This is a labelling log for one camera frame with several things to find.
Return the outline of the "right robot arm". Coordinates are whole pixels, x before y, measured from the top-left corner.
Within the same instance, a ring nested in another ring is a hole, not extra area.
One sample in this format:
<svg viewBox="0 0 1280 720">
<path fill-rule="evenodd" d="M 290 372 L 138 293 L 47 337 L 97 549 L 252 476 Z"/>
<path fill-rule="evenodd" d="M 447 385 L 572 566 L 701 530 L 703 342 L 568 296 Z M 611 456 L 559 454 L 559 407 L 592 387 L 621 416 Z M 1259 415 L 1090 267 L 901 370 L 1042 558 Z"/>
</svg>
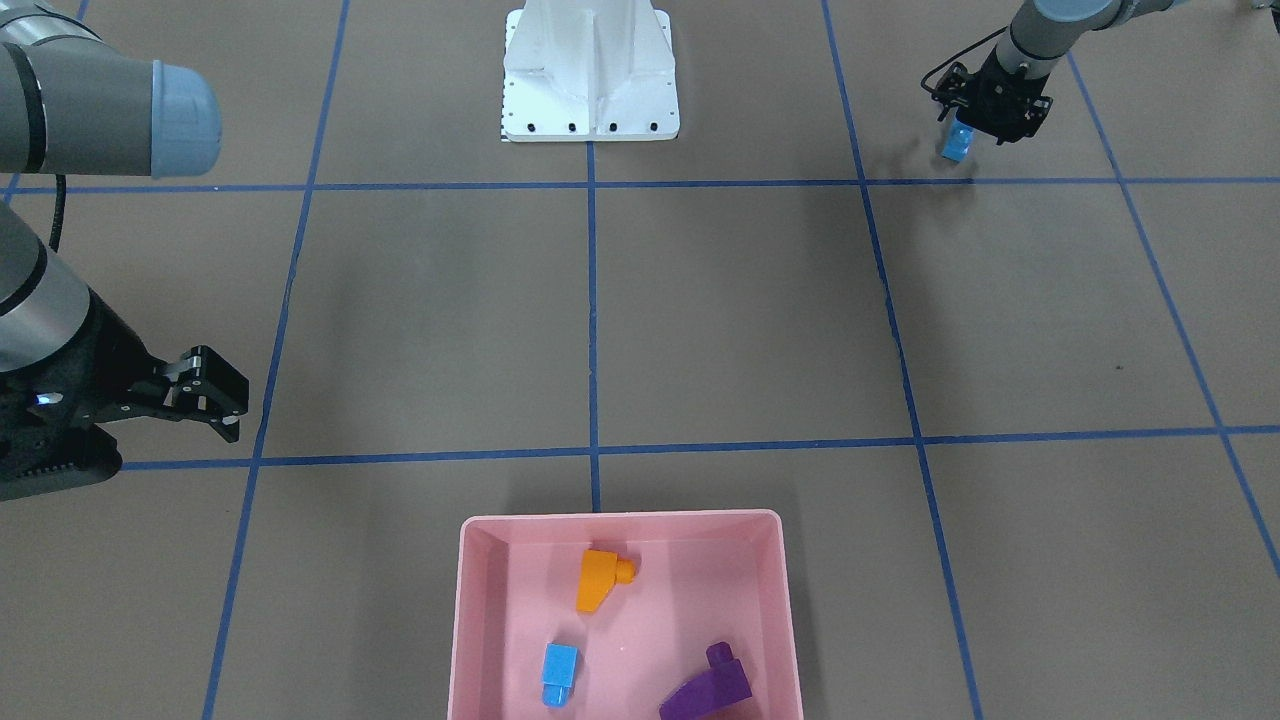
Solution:
<svg viewBox="0 0 1280 720">
<path fill-rule="evenodd" d="M 196 70 L 128 58 L 46 1 L 1 14 L 1 165 L 51 176 L 50 233 L 1 222 L 1 497 L 92 486 L 122 469 L 106 424 L 197 421 L 241 437 L 250 382 L 205 345 L 173 363 L 59 255 L 69 176 L 196 177 L 221 149 L 221 113 Z"/>
</svg>

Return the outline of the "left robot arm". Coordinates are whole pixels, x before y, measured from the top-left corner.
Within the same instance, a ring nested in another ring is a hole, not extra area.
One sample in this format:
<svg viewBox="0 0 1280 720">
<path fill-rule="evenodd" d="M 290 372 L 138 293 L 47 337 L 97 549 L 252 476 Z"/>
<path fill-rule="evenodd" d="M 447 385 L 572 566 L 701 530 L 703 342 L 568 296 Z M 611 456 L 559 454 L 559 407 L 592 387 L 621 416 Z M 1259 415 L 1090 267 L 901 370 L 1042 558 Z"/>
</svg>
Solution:
<svg viewBox="0 0 1280 720">
<path fill-rule="evenodd" d="M 968 128 L 997 145 L 1034 137 L 1053 99 L 1044 88 L 1056 65 L 1088 33 L 1116 29 L 1151 14 L 1170 12 L 1183 1 L 1024 1 L 1012 19 L 977 45 L 995 46 L 970 70 L 957 58 L 929 91 L 941 106 Z"/>
</svg>

